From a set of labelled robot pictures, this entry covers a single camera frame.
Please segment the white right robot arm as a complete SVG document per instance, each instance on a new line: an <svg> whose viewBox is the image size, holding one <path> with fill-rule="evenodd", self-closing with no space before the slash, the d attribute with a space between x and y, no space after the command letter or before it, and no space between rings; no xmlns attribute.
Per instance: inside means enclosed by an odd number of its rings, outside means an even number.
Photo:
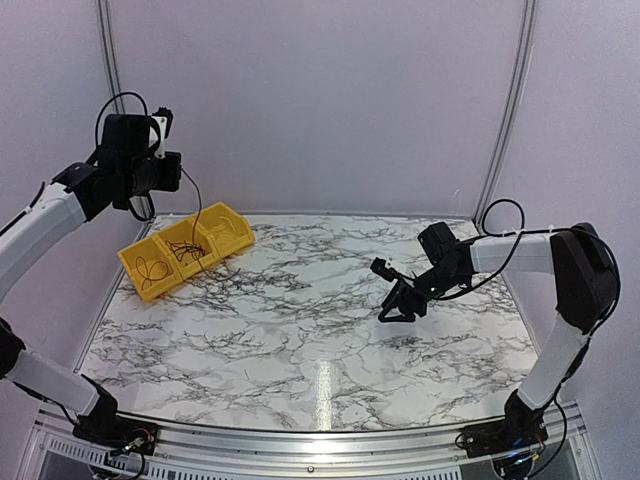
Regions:
<svg viewBox="0 0 640 480"><path fill-rule="evenodd" d="M382 258L371 264L374 274L392 283L378 319L412 323L435 301L471 292L472 279L504 271L546 273L554 278L556 320L551 336L529 374L510 401L511 407L539 411L577 365L596 328L610 314L620 294L614 255L588 222L569 228L512 232L460 240L444 222L427 227L419 242L431 264L409 277Z"/></svg>

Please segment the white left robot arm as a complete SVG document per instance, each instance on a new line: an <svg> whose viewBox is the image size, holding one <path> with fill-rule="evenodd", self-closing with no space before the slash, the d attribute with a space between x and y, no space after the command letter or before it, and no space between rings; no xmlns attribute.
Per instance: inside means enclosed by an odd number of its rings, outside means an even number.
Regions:
<svg viewBox="0 0 640 480"><path fill-rule="evenodd" d="M108 114L89 157L62 166L1 228L1 381L63 406L106 445L125 438L116 398L73 360L113 265L110 213L134 198L179 188L180 154L167 146L173 112Z"/></svg>

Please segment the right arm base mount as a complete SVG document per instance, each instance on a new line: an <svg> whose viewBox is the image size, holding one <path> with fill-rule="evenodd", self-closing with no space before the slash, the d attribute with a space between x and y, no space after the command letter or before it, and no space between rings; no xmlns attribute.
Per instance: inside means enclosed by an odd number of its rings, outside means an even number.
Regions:
<svg viewBox="0 0 640 480"><path fill-rule="evenodd" d="M548 433L543 415L550 404L548 401L540 408L531 409L518 396L518 391L514 391L504 406L503 419L463 427L454 443L466 451L468 458L476 458L544 442Z"/></svg>

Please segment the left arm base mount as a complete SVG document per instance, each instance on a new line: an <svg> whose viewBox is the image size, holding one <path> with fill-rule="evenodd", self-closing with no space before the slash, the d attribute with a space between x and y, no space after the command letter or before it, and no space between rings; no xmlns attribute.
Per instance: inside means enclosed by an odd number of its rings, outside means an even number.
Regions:
<svg viewBox="0 0 640 480"><path fill-rule="evenodd" d="M155 451L158 425L152 422L123 417L117 413L115 398L100 395L88 415L77 415L73 435L99 445L111 447L116 452L136 450L144 455Z"/></svg>

